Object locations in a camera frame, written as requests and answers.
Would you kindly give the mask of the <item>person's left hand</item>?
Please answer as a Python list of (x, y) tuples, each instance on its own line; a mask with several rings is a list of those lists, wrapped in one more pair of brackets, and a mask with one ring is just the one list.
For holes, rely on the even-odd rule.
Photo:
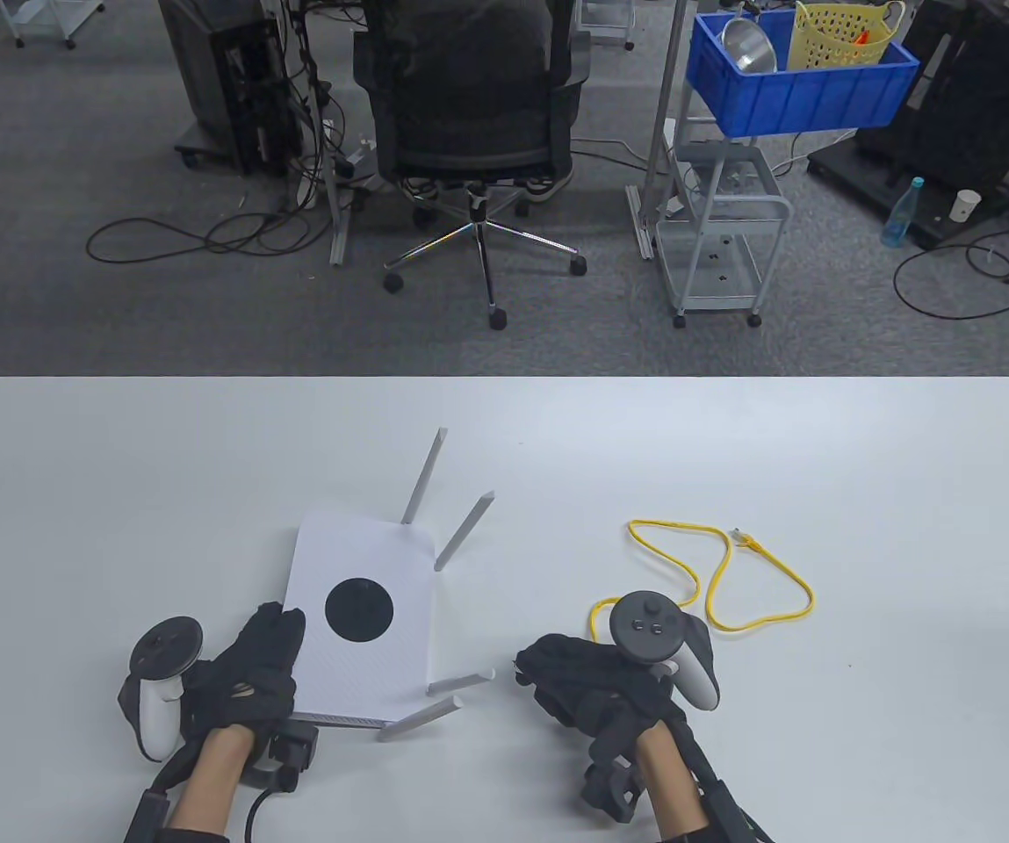
[(203, 741), (211, 731), (242, 726), (254, 734), (251, 758), (294, 711), (292, 678), (306, 627), (304, 611), (279, 602), (259, 606), (234, 642), (214, 659), (200, 659), (184, 675), (180, 731)]

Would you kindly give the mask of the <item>person's right hand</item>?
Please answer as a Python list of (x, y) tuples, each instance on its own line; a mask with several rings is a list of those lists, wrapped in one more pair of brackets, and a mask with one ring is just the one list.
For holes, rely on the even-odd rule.
[(517, 652), (515, 679), (535, 691), (536, 703), (560, 725), (592, 739), (591, 760), (609, 766), (636, 759), (638, 739), (664, 723), (685, 746), (693, 733), (673, 702), (672, 680), (624, 657), (616, 647), (563, 634), (541, 636)]

